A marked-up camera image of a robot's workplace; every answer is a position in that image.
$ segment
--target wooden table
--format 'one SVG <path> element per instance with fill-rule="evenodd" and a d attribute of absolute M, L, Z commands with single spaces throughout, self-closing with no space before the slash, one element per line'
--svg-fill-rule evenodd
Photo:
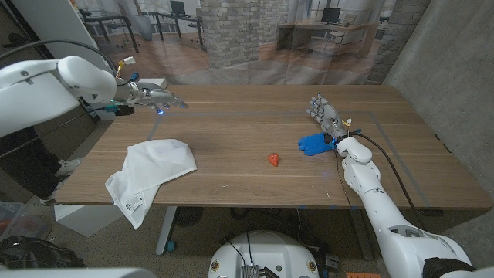
<path fill-rule="evenodd" d="M 324 22 L 314 22 L 313 19 L 304 19 L 300 22 L 282 23 L 278 24 L 278 46 L 276 48 L 283 49 L 304 46 L 311 40 L 312 31 L 314 30 L 341 31 L 344 33 L 365 30 L 367 31 L 367 34 L 365 35 L 364 41 L 362 42 L 362 46 L 358 53 L 359 57 L 365 57 L 371 50 L 372 42 L 374 41 L 374 37 L 377 33 L 377 27 L 379 27 L 379 22 L 365 22 L 360 25 L 349 25 L 348 27 L 341 25 L 326 25 Z"/>
<path fill-rule="evenodd" d="M 360 128 L 391 156 L 416 207 L 484 210 L 492 206 L 490 197 L 391 86 L 168 89 L 190 108 L 171 109 L 158 116 L 142 107 L 131 116 L 118 117 L 59 191 L 57 201 L 110 205 L 104 183 L 121 170 L 126 147 L 150 138 L 174 138 L 189 144 L 198 170 L 162 185 L 156 204 L 169 208 L 362 207 L 357 194 L 346 184 L 342 189 L 332 151 L 312 157 L 299 151 L 301 137 L 321 132 L 319 124 L 305 112 L 311 97 L 321 93 L 343 119 L 352 118 L 352 129 Z M 409 208 L 382 153 L 362 138 L 357 139 L 372 150 L 387 193 L 398 207 Z M 272 152 L 280 156 L 277 168 L 267 161 Z M 174 209 L 170 210 L 171 216 L 168 211 L 172 221 Z"/>

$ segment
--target bag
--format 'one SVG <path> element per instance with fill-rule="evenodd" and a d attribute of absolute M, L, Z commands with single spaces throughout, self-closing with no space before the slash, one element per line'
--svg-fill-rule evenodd
<path fill-rule="evenodd" d="M 0 264 L 9 269 L 86 267 L 72 250 L 24 236 L 0 242 Z"/>

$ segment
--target strawberry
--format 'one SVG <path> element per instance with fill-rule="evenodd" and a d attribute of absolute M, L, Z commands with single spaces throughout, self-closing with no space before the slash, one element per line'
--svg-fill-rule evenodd
<path fill-rule="evenodd" d="M 272 166 L 278 167 L 279 154 L 276 153 L 268 154 L 268 161 L 269 163 L 271 163 Z"/>

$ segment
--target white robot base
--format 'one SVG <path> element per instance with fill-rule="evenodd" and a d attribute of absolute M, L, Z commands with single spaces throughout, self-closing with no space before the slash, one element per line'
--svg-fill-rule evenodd
<path fill-rule="evenodd" d="M 295 239 L 279 232 L 252 231 L 249 239 L 243 233 L 216 251 L 208 277 L 316 278 L 319 272 L 312 254 Z"/>

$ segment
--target brick wall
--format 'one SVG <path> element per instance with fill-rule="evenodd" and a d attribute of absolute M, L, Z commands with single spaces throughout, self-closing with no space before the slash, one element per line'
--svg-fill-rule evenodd
<path fill-rule="evenodd" d="M 219 69 L 259 57 L 259 0 L 201 0 L 209 66 Z"/>
<path fill-rule="evenodd" d="M 431 0 L 397 0 L 386 26 L 368 83 L 382 83 Z"/>
<path fill-rule="evenodd" d="M 275 42 L 278 24 L 288 19 L 289 0 L 259 0 L 259 6 L 259 43 Z"/>

